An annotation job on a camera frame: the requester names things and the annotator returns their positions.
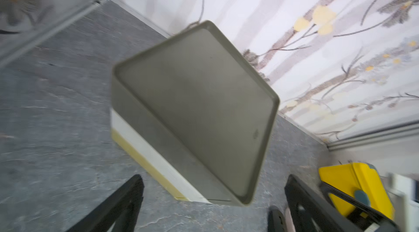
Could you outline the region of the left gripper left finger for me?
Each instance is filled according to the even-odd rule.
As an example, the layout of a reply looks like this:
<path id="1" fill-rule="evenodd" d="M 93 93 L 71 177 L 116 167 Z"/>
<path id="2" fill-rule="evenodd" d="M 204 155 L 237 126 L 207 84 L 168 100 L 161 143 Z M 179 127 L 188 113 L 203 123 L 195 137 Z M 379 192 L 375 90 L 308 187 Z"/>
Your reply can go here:
<path id="1" fill-rule="evenodd" d="M 138 174 L 73 225 L 70 232 L 133 232 L 143 203 L 144 183 Z"/>

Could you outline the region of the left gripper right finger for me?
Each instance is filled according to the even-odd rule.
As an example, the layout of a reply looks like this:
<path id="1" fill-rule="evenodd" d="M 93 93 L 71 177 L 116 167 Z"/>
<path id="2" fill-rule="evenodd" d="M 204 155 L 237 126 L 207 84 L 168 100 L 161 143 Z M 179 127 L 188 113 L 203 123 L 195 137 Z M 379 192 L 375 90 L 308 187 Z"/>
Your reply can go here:
<path id="1" fill-rule="evenodd" d="M 297 232 L 360 231 L 297 176 L 289 175 L 284 190 Z"/>

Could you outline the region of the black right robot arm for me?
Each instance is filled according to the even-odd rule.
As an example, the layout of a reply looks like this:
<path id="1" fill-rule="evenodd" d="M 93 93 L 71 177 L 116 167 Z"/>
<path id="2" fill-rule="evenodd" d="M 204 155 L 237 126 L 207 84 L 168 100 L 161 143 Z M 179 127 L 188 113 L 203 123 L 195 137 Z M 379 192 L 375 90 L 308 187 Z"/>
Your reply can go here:
<path id="1" fill-rule="evenodd" d="M 359 201 L 325 182 L 321 182 L 319 188 L 326 201 L 336 210 L 338 208 L 337 204 L 333 202 L 333 198 L 338 198 L 351 206 L 349 214 L 343 216 L 362 232 L 400 232 L 399 226 L 393 220 L 366 205 L 367 196 L 362 196 L 362 200 Z"/>

